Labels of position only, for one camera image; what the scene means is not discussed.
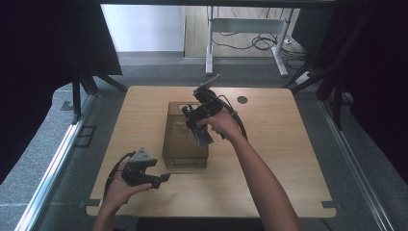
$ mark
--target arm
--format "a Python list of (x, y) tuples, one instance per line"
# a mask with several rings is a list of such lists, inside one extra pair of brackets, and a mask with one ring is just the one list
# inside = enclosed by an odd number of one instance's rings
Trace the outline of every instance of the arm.
[(129, 198), (135, 193), (147, 191), (152, 188), (150, 183), (135, 187), (128, 186), (120, 175), (125, 165), (126, 161), (120, 165), (114, 176), (114, 180), (112, 181), (103, 204), (99, 209), (96, 222), (92, 228), (93, 231), (114, 230), (115, 214), (120, 209), (120, 206), (126, 204)]
[(255, 206), (266, 230), (302, 230), (284, 189), (267, 164), (243, 137), (237, 122), (226, 110), (204, 118), (198, 125), (211, 124), (233, 145)]

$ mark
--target wooden table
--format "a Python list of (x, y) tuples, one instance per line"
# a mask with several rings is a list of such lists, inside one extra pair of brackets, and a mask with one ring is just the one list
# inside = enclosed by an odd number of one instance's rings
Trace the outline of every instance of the wooden table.
[[(207, 168), (167, 169), (162, 158), (168, 102), (194, 102), (191, 87), (131, 87), (90, 199), (101, 199), (105, 182), (124, 154), (144, 147), (158, 163), (147, 174), (172, 173), (158, 190), (141, 192), (118, 215), (140, 218), (258, 218), (242, 169), (229, 141), (211, 131)], [(238, 111), (250, 143), (283, 185), (301, 218), (332, 218), (335, 208), (315, 152), (289, 90), (212, 88)], [(247, 103), (237, 101), (245, 96)], [(96, 216), (98, 206), (88, 206)]]

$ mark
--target black mechanical device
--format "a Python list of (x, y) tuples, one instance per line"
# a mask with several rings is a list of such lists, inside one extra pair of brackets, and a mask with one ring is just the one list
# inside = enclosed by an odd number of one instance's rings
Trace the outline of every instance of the black mechanical device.
[(222, 108), (226, 108), (231, 116), (237, 121), (243, 136), (247, 139), (241, 119), (237, 112), (232, 108), (228, 99), (221, 95), (227, 101), (226, 103), (220, 99), (221, 96), (217, 96), (212, 90), (210, 90), (210, 87), (213, 85), (214, 81), (219, 77), (220, 75), (217, 75), (206, 83), (201, 84), (200, 87), (193, 91), (192, 95), (194, 95), (195, 98), (201, 103), (200, 106), (198, 106), (196, 109), (194, 109), (192, 105), (186, 105), (182, 108), (183, 114), (186, 117), (186, 125), (191, 129), (198, 145), (200, 146), (208, 145), (214, 140), (208, 133), (207, 125), (199, 126), (196, 124), (196, 121), (205, 117), (215, 116), (222, 110)]
[(116, 163), (106, 182), (104, 197), (109, 186), (111, 185), (112, 180), (114, 179), (117, 169), (127, 157), (130, 157), (130, 160), (122, 170), (121, 176), (128, 185), (136, 186), (151, 183), (153, 189), (159, 189), (162, 182), (168, 181), (170, 173), (162, 174), (161, 176), (147, 175), (145, 173), (148, 167), (153, 167), (156, 165), (157, 160), (153, 159), (144, 148), (140, 148), (138, 151), (127, 153), (119, 160), (119, 162)]

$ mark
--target person's left hand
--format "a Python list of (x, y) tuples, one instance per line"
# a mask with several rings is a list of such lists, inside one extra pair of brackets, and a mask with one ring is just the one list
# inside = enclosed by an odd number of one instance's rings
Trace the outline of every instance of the person's left hand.
[(138, 186), (129, 186), (123, 180), (121, 176), (122, 170), (128, 162), (129, 158), (125, 159), (120, 164), (104, 198), (102, 206), (107, 207), (107, 209), (109, 210), (119, 210), (120, 206), (126, 204), (132, 195), (134, 195), (135, 193), (147, 191), (152, 188), (152, 184), (150, 183)]

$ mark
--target white wall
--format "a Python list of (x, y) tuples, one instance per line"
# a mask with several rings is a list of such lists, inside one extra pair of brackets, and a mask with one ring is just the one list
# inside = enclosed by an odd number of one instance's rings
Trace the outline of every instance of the white wall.
[(101, 7), (116, 52), (184, 51), (183, 6)]

